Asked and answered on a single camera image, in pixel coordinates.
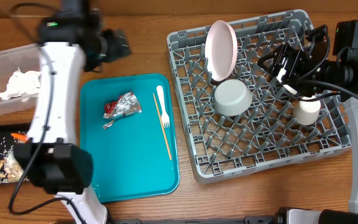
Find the plastic crate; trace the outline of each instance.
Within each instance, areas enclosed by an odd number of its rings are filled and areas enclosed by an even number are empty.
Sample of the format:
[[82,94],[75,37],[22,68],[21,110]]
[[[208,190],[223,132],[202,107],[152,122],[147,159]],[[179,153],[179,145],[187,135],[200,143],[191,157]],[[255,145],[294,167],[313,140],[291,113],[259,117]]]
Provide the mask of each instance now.
[[[0,93],[6,91],[6,85],[12,74],[20,69],[39,71],[39,51],[34,44],[0,51]],[[0,115],[29,109],[35,106],[38,94],[1,101]]]
[[237,116],[214,110],[205,41],[211,26],[173,32],[168,49],[173,84],[195,179],[202,184],[249,175],[287,164],[336,156],[351,146],[338,96],[321,100],[318,121],[300,125],[291,115],[297,101],[257,66],[258,59],[283,42],[303,49],[305,30],[313,29],[305,11],[294,10],[229,22],[238,42],[229,78],[253,93],[250,108]]

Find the blue tray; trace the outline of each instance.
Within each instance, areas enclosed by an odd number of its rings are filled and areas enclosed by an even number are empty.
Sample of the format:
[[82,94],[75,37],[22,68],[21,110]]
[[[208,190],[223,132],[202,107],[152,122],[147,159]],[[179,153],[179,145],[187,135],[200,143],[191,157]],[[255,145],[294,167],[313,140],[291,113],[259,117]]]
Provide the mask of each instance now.
[[[172,160],[158,120],[153,93],[162,85],[170,128],[165,129]],[[142,112],[103,125],[104,105],[132,91]],[[169,194],[179,184],[178,153],[168,80],[160,74],[92,80],[81,89],[81,148],[93,158],[92,186],[100,202]]]

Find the white fork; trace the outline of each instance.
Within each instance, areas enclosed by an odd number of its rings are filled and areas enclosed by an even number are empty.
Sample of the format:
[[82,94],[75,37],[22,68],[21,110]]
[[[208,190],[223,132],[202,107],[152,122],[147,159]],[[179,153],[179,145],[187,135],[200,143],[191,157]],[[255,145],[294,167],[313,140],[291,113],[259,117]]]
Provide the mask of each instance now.
[[160,100],[160,105],[161,105],[162,124],[164,125],[164,128],[169,128],[169,116],[168,116],[167,112],[165,111],[164,90],[163,90],[162,86],[157,86],[157,94],[158,94],[158,99]]

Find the silver foil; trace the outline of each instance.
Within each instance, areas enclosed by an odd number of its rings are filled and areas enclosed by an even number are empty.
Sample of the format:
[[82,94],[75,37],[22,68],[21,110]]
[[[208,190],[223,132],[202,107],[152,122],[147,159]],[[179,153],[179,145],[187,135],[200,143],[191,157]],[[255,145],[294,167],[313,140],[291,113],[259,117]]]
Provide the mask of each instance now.
[[112,119],[109,123],[103,125],[104,129],[108,129],[112,126],[115,120],[123,117],[130,116],[136,113],[142,112],[142,106],[137,100],[133,92],[128,92],[120,97],[117,101],[117,105],[112,113],[105,113],[103,118]]

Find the green light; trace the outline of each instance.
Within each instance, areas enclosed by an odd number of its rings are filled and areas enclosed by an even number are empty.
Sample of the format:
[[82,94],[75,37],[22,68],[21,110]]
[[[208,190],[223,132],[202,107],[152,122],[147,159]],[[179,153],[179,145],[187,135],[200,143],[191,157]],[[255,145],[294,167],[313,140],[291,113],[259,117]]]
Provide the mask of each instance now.
[[48,22],[47,26],[57,26],[57,22]]

